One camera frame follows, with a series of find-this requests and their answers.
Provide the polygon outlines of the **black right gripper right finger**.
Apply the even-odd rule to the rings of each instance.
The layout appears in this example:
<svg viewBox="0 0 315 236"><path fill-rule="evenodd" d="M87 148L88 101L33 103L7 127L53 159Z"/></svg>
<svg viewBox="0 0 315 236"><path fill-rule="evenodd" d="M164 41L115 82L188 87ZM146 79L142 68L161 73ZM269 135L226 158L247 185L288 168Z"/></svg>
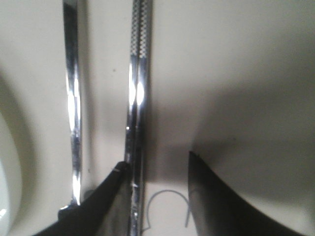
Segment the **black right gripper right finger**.
<svg viewBox="0 0 315 236"><path fill-rule="evenodd" d="M249 204L189 152L189 207L199 236L298 236Z"/></svg>

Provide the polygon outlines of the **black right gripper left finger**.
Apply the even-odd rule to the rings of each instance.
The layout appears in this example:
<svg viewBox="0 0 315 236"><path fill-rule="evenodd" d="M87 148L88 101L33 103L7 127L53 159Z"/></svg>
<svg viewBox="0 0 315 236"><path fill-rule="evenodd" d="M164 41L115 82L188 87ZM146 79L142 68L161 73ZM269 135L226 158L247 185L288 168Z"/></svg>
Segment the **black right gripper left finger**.
<svg viewBox="0 0 315 236"><path fill-rule="evenodd" d="M37 236L125 236L130 211L130 165L119 162L76 209Z"/></svg>

